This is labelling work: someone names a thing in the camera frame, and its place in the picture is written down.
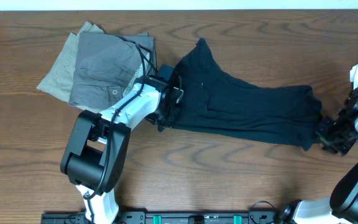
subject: gray folded garment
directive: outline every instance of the gray folded garment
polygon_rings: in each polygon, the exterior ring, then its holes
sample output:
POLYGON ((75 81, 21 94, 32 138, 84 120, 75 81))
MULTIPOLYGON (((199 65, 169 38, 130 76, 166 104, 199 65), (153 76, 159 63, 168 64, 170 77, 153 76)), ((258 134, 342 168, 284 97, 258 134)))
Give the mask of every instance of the gray folded garment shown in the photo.
POLYGON ((153 37, 81 33, 68 103, 101 110, 117 103, 142 67, 135 43, 147 49, 141 50, 144 55, 153 52, 153 37))
MULTIPOLYGON (((52 69, 49 71, 47 76, 45 76, 45 78, 40 82, 37 89, 49 93, 52 96, 58 98, 59 100, 69 102, 71 89, 73 87, 74 72, 76 69, 75 65, 76 65, 76 58, 78 53, 78 43, 81 34, 84 34, 85 32, 97 32, 103 34, 103 31, 101 29, 99 29, 96 25, 92 26, 92 24, 90 24, 89 22, 85 22, 85 25, 81 28, 77 36, 75 34, 70 34, 69 38, 67 39, 63 47, 63 50, 60 52, 52 69)), ((131 42, 137 42, 144 48, 149 49, 153 53, 151 61, 153 62, 154 66, 157 67, 155 50, 154 50, 154 38, 149 37, 148 33, 137 34, 135 36, 117 35, 117 37, 119 37, 121 41, 126 43, 126 45, 133 45, 133 43, 131 42)), ((148 59, 150 58, 150 54, 147 51, 143 50, 143 53, 148 59)), ((154 71, 152 69, 150 70, 150 67, 147 67, 147 70, 149 70, 149 74, 154 74, 154 71)), ((115 102, 116 99, 120 99, 122 98, 122 96, 128 94, 132 89, 134 80, 137 77, 141 77, 142 74, 143 74, 142 65, 141 62, 139 62, 138 67, 137 69, 135 69, 135 72, 133 72, 132 78, 129 80, 127 86, 125 88, 123 88, 123 86, 120 86, 122 93, 119 92, 118 88, 111 88, 117 86, 109 86, 106 84, 102 84, 99 87, 99 89, 96 88, 96 91, 90 89, 90 91, 86 93, 86 95, 93 96, 94 98, 100 98, 100 96, 104 96, 106 94, 106 92, 101 94, 100 90, 103 89, 104 87, 108 87, 111 94, 116 93, 117 95, 116 97, 112 97, 113 99, 112 101, 109 100, 110 101, 109 106, 105 103, 106 100, 101 100, 102 103, 96 103, 97 108, 92 108, 90 106, 87 106, 89 105, 88 103, 83 105, 80 103, 81 101, 79 102, 73 101, 70 104, 80 109, 90 110, 94 113, 97 113, 100 110, 104 110, 110 107, 111 102, 115 102)), ((114 80, 114 76, 112 76, 111 79, 108 80, 108 82, 111 83, 112 82, 111 80, 114 80)), ((83 91, 80 91, 80 94, 78 96, 82 97, 83 95, 84 95, 83 91)))

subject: green strip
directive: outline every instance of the green strip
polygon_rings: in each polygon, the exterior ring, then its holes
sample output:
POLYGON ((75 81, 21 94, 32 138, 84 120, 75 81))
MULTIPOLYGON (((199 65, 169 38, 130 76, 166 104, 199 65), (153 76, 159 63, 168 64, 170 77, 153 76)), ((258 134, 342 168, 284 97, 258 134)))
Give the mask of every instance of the green strip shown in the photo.
POLYGON ((241 224, 242 223, 242 216, 235 215, 234 216, 234 224, 241 224))
POLYGON ((161 224, 161 215, 153 216, 153 224, 161 224))

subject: wooden surface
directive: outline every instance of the wooden surface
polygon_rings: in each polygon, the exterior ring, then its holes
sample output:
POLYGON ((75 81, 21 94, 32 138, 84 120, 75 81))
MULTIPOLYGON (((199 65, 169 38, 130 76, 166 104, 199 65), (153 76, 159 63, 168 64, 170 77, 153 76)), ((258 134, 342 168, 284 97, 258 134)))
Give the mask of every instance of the wooden surface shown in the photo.
MULTIPOLYGON (((225 72, 259 86, 311 85, 332 115, 358 63, 358 11, 0 12, 0 223, 84 208, 59 169, 80 110, 35 87, 85 21, 110 34, 149 32, 159 65, 175 65, 204 37, 225 72)), ((143 122, 116 198, 148 210, 281 207, 329 196, 357 161, 358 145, 341 157, 143 122)))

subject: wooden table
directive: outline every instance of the wooden table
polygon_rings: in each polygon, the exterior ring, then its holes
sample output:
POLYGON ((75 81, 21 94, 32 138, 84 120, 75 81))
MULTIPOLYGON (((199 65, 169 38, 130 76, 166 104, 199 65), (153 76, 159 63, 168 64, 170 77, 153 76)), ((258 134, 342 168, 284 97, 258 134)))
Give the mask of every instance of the wooden table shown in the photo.
MULTIPOLYGON (((225 72, 259 86, 311 85, 331 115, 358 63, 358 11, 0 12, 0 223, 84 208, 59 169, 80 110, 35 87, 85 21, 109 34, 149 32, 159 65, 175 65, 204 37, 225 72)), ((151 211, 282 207, 330 196, 357 161, 358 145, 341 157, 143 122, 116 198, 151 211)))

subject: white backdrop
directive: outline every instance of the white backdrop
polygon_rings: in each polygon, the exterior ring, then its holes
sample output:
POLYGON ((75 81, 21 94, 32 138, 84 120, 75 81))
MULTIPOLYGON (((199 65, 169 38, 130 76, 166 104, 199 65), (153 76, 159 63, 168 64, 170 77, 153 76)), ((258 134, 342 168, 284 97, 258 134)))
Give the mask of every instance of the white backdrop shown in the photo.
POLYGON ((184 9, 358 9, 358 0, 0 0, 0 11, 184 9))

